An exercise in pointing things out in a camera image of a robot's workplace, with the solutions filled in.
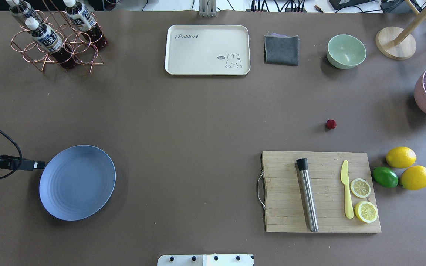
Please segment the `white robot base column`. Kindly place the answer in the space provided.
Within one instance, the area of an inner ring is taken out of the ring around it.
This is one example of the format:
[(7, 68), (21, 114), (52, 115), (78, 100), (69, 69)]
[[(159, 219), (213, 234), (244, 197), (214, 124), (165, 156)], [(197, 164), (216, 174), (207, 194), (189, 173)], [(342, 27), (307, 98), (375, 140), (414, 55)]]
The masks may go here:
[(157, 266), (254, 266), (250, 254), (186, 254), (162, 255)]

